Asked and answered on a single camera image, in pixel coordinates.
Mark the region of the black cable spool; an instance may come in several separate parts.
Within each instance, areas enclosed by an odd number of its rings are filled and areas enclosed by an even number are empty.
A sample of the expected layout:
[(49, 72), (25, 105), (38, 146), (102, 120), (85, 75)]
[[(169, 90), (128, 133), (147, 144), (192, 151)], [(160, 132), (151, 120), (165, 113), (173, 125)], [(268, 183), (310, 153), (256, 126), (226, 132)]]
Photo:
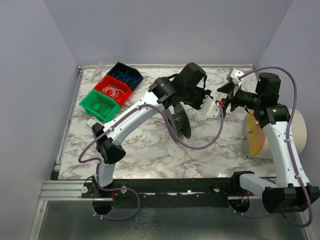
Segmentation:
[(170, 130), (170, 126), (172, 127), (173, 131), (180, 137), (184, 136), (185, 138), (189, 139), (192, 134), (190, 121), (188, 115), (181, 103), (177, 104), (173, 107), (174, 113), (167, 108), (163, 113), (167, 117), (168, 122), (166, 123), (167, 130), (170, 134), (171, 139), (177, 143), (178, 140), (174, 136), (174, 134)]

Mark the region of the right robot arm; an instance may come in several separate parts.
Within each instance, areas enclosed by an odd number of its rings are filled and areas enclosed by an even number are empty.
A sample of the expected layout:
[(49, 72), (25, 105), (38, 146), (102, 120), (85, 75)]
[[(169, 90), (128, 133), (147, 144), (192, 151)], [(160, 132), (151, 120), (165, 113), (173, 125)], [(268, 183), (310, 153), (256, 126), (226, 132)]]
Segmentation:
[(259, 74), (255, 92), (241, 89), (243, 72), (233, 69), (228, 83), (218, 89), (225, 93), (223, 107), (252, 110), (263, 130), (271, 150), (276, 170), (276, 183), (262, 179), (251, 171), (236, 171), (232, 175), (234, 188), (249, 191), (262, 199), (268, 213), (303, 212), (320, 197), (318, 186), (311, 186), (304, 173), (291, 131), (293, 111), (279, 104), (281, 80), (274, 73)]

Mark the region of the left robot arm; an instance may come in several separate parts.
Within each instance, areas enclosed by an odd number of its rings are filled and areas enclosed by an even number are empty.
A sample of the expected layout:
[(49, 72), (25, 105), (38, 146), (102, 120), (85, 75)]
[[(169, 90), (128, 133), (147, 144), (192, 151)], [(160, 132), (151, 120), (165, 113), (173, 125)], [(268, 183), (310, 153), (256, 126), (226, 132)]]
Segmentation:
[(156, 114), (160, 114), (173, 138), (193, 150), (202, 147), (187, 145), (173, 129), (174, 121), (166, 116), (169, 107), (188, 105), (213, 119), (224, 120), (226, 111), (222, 101), (214, 100), (211, 90), (199, 87), (200, 81), (207, 80), (206, 72), (197, 64), (188, 63), (179, 73), (157, 78), (147, 92), (128, 110), (101, 128), (96, 134), (97, 149), (102, 156), (97, 165), (95, 181), (100, 189), (113, 182), (116, 163), (124, 158), (121, 144), (127, 136)]

